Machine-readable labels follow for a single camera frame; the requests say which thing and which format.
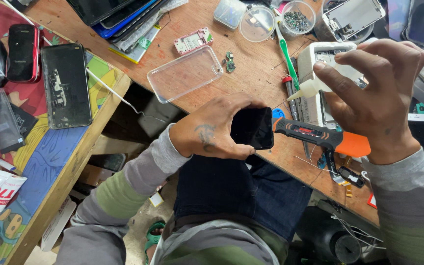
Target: red phone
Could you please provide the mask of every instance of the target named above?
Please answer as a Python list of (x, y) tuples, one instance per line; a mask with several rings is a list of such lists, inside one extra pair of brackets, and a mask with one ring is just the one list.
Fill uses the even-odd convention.
[(9, 27), (6, 77), (11, 82), (35, 83), (40, 79), (40, 30), (30, 24)]

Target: tattoo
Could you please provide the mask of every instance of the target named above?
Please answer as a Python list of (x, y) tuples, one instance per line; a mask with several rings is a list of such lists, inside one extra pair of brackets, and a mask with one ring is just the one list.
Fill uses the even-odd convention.
[(212, 142), (215, 126), (212, 126), (210, 124), (202, 124), (194, 129), (195, 132), (197, 130), (199, 130), (199, 139), (204, 144), (204, 151), (210, 153), (211, 150), (209, 150), (208, 148), (211, 146), (215, 146), (215, 143)]

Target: hand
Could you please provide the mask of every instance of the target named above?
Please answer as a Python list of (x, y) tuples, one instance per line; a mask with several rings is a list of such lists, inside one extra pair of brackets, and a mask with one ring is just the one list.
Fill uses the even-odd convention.
[(266, 107), (262, 99), (246, 93), (214, 98), (170, 128), (171, 143), (184, 157), (196, 154), (245, 160), (256, 150), (232, 140), (233, 116), (244, 108), (262, 107)]
[(331, 66), (316, 63), (315, 74), (333, 92), (325, 93), (331, 114), (344, 130), (366, 136), (369, 161), (388, 165), (420, 150), (409, 130), (413, 83), (424, 66), (424, 51), (409, 41), (384, 39), (335, 55), (341, 65), (364, 74), (364, 89)]

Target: jeans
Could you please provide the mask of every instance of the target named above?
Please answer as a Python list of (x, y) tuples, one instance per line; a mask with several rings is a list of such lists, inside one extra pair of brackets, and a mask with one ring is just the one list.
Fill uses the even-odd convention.
[(240, 214), (291, 242), (312, 190), (259, 161), (248, 170), (244, 161), (194, 155), (180, 170), (175, 218)]

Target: green sandal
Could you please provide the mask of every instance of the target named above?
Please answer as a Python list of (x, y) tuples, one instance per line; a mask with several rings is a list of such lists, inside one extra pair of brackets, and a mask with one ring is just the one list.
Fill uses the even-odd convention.
[(148, 232), (146, 232), (146, 239), (148, 239), (148, 241), (145, 244), (145, 265), (148, 265), (148, 256), (146, 255), (146, 250), (148, 250), (152, 245), (158, 244), (158, 241), (160, 241), (161, 238), (161, 235), (154, 236), (151, 234), (151, 232), (157, 228), (164, 228), (164, 225), (165, 223), (163, 221), (157, 221), (152, 226), (150, 226)]

